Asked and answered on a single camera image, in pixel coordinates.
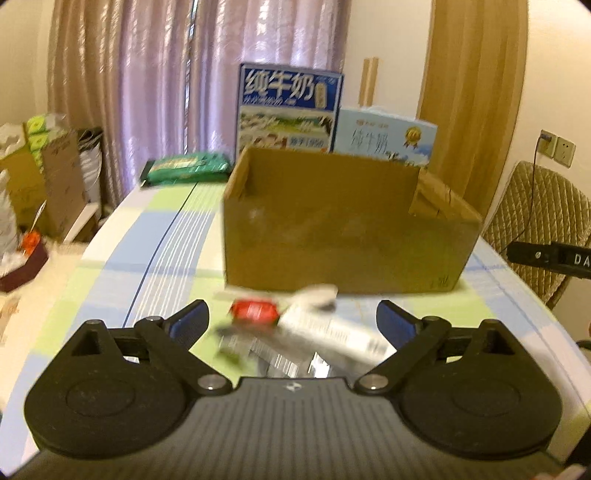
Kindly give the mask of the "silver foil snack bag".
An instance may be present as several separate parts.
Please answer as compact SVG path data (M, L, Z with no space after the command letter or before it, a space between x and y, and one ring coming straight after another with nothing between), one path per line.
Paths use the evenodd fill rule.
M219 350L236 359L256 359L267 378L329 378L332 366L314 346L277 328L230 325L216 329Z

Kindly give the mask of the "red small snack packet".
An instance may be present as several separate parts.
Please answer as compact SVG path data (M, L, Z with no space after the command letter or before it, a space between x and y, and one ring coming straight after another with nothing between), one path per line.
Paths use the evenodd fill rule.
M276 304L266 300L235 300L229 313L235 323L273 325L280 319Z

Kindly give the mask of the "white long medicine box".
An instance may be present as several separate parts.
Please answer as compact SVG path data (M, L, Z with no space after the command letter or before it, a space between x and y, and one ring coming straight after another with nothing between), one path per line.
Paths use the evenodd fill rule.
M277 326L367 365L376 366L396 353L376 319L358 302L334 310L291 305Z

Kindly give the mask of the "beige quilted chair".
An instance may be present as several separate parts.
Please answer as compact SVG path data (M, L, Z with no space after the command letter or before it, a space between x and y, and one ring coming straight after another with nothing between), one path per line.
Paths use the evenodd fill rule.
M483 234L507 259L512 241L590 245L590 198L559 173L518 163Z

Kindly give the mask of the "dark red tray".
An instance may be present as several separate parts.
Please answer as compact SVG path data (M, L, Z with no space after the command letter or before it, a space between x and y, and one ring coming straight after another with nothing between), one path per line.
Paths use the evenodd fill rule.
M32 281L48 258L40 233L37 230L26 233L16 251L1 258L1 292L10 293Z

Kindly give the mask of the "light blue milk carton box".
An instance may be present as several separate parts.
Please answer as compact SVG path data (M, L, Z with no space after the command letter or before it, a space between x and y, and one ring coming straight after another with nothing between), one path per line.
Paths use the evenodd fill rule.
M339 110L332 151L426 167L438 126L372 108Z

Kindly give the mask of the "brown cardboard box with goods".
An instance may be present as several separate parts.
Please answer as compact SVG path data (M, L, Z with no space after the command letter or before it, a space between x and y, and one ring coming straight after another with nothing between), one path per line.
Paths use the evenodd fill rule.
M17 225L30 227L43 207L37 229L63 240L87 204L77 134L66 118L49 113L3 124L1 168Z

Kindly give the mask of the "green wet wipes pack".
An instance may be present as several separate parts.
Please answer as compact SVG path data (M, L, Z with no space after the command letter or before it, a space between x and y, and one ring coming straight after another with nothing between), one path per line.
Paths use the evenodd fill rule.
M164 184L224 182L233 166L224 154L195 152L148 160L139 183L142 187Z

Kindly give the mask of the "white bucket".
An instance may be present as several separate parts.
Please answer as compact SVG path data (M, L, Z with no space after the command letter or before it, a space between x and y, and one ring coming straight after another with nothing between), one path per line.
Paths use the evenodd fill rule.
M81 129L77 131L77 135L79 160L88 202L101 204L103 130L101 127Z

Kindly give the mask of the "dark blue milk carton box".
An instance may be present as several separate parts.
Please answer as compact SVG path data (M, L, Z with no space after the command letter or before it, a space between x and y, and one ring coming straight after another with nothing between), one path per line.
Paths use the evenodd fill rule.
M327 153L344 75L266 63L239 67L235 154L249 146Z

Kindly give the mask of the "purple curtain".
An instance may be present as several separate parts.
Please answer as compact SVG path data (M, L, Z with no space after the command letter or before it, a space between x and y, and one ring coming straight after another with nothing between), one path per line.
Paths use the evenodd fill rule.
M101 195L119 204L146 161L235 151L239 67L339 71L347 1L58 1L48 105L103 131Z

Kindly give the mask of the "wall power socket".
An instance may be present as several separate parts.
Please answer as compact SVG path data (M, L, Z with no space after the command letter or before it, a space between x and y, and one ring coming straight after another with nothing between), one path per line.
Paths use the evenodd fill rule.
M566 168L570 168L574 160L576 145L570 140L546 130L541 130L537 143L537 152L553 159Z

